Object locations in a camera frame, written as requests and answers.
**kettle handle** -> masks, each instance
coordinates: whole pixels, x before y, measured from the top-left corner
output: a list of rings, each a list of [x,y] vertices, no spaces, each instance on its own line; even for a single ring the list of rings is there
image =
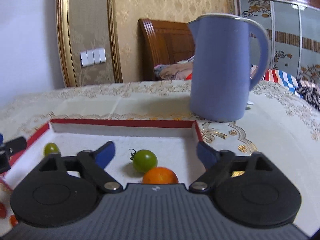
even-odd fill
[[[257,22],[251,21],[249,23],[249,32],[253,33],[260,45],[260,59],[259,65],[257,66],[256,74],[252,77],[250,82],[250,90],[261,80],[264,75],[269,58],[269,43],[268,43],[268,34],[267,31]]]

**table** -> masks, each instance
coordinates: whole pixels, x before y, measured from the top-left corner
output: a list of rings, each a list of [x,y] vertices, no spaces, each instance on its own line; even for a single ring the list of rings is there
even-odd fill
[[[20,96],[0,110],[4,140],[31,136],[52,118],[191,119],[217,150],[263,152],[302,195],[295,224],[312,235],[320,227],[320,113],[277,83],[261,81],[254,103],[236,122],[204,120],[189,110],[190,81],[86,86]]]

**blue kettle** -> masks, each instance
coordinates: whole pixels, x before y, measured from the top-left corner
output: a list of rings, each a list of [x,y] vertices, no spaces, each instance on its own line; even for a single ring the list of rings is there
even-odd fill
[[[216,122],[243,117],[249,91],[266,71],[268,34],[257,22],[240,16],[209,13],[189,22],[195,42],[190,109]],[[250,78],[250,37],[259,40],[260,60]]]

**silver bolt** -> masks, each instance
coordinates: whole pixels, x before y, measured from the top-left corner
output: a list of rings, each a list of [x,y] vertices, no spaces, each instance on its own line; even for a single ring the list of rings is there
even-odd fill
[[[116,190],[120,188],[120,184],[117,182],[107,182],[106,184],[104,184],[104,187],[109,190]]]
[[[196,190],[205,190],[208,187],[208,185],[205,182],[196,181],[191,184],[191,187],[193,187]]]

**kettle body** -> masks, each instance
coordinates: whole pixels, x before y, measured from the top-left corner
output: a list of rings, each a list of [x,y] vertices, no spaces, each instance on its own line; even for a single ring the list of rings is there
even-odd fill
[[[267,68],[268,34],[257,22],[230,14],[204,14],[188,24],[195,42],[190,109],[216,122],[243,117],[249,91]],[[250,78],[250,33],[260,44],[260,60]]]

